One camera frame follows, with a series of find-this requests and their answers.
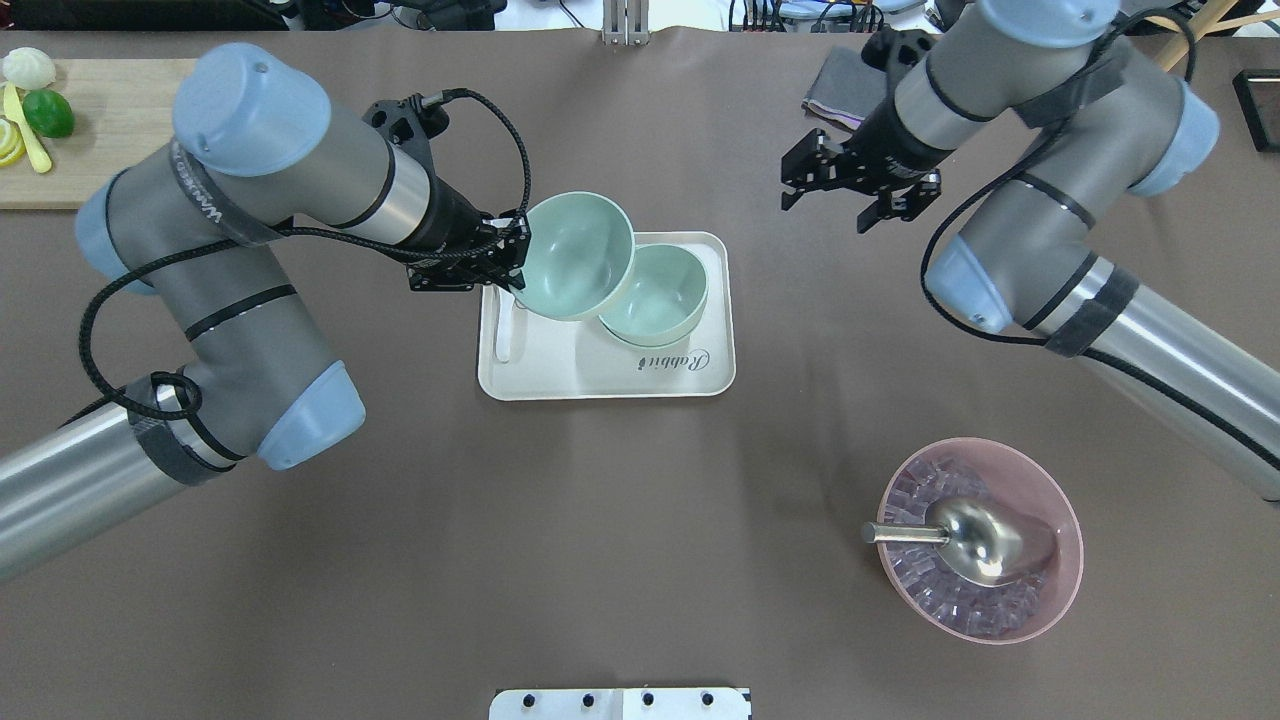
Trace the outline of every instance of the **white mounting plate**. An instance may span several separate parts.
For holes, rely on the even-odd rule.
[[[704,702],[708,696],[712,702]],[[750,720],[745,688],[580,688],[503,691],[489,720]]]

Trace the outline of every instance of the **metal bracket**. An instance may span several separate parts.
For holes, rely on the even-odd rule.
[[[605,45],[648,45],[649,0],[604,0],[600,37]]]

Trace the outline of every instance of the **gray cloth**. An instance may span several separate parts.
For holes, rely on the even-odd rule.
[[[864,63],[858,50],[832,47],[800,104],[818,117],[855,131],[884,94],[883,70]]]

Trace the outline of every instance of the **lime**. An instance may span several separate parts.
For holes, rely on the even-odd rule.
[[[31,129],[45,137],[67,137],[76,129],[76,115],[67,99],[54,90],[32,90],[22,99],[22,114]]]

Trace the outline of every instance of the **brown table surface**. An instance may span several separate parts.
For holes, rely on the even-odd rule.
[[[233,38],[3,37],[68,58]],[[712,683],[750,687],[762,719],[1275,716],[1275,509],[1079,363],[972,340],[920,297],[928,233],[1023,150],[1016,119],[946,161],[920,220],[856,236],[865,199],[783,214],[777,196],[780,156],[817,124],[805,88],[858,38],[248,38],[357,110],[474,87],[524,133],[535,201],[593,190],[637,229],[719,236],[737,379],[712,398],[499,402],[475,377],[479,293],[410,293],[374,254],[292,240],[282,260],[367,423],[287,473],[246,461],[0,587],[0,716],[483,719],[499,688]],[[1280,365],[1280,158],[1253,150],[1230,87],[1280,67],[1280,44],[1201,55],[1217,149],[1165,196],[1123,200],[1091,243]],[[516,154],[467,105],[451,105],[436,167],[506,210]],[[74,334],[102,279],[72,222],[0,215],[5,451],[93,396]],[[119,382],[189,360],[155,299],[114,301],[97,338]],[[928,625],[856,539],[899,464],[955,436],[1036,459],[1083,524],[1080,594],[1032,642]]]

